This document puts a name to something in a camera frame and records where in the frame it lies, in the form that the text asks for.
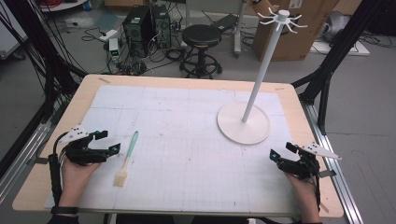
wrist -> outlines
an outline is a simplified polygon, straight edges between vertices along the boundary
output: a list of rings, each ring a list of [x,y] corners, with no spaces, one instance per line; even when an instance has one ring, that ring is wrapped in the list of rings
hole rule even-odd
[[[317,198],[305,195],[297,199],[303,223],[320,222]]]
[[[82,190],[64,189],[59,200],[59,206],[77,207],[82,197]]]
[[[78,213],[78,207],[53,206],[50,212],[56,216],[75,217]]]

sleeve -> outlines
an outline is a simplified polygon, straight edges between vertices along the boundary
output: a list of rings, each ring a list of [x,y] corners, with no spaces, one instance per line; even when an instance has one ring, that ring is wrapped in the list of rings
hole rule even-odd
[[[65,217],[53,215],[47,224],[78,224],[78,217]]]

computer tower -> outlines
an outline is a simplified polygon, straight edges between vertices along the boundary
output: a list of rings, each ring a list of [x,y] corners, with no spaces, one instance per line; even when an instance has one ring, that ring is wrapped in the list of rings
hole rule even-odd
[[[155,5],[151,7],[152,18],[154,20],[154,31],[157,47],[162,49],[171,48],[171,20],[165,5]]]
[[[154,37],[151,11],[148,6],[133,6],[122,27],[131,55],[147,57],[149,41]]]

brush handle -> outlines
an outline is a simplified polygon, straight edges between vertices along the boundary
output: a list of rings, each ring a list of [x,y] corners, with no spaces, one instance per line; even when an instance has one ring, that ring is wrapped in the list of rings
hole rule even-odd
[[[139,132],[134,132],[134,136],[132,137],[131,145],[129,145],[128,154],[126,154],[126,158],[130,158],[132,151],[134,150],[134,145],[136,145],[137,137],[139,136]]]

white pole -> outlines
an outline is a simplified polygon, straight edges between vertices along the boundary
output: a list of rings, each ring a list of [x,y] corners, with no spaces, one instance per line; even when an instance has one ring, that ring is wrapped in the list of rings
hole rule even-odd
[[[286,10],[279,10],[277,15],[278,21],[285,21],[289,16],[289,12]],[[267,72],[268,65],[270,64],[271,58],[274,54],[276,43],[279,40],[280,34],[282,33],[284,23],[275,22],[275,30],[271,35],[270,42],[268,43],[267,50],[265,51],[264,58],[262,59],[262,66],[260,67],[259,74],[257,75],[256,82],[254,83],[253,91],[250,94],[250,99],[247,103],[247,108],[245,110],[244,117],[242,118],[242,122],[246,123],[248,121],[248,116],[251,111],[251,107],[254,105],[254,101],[256,100],[257,93],[259,92],[260,86],[262,85],[262,81],[264,80],[265,73]]]

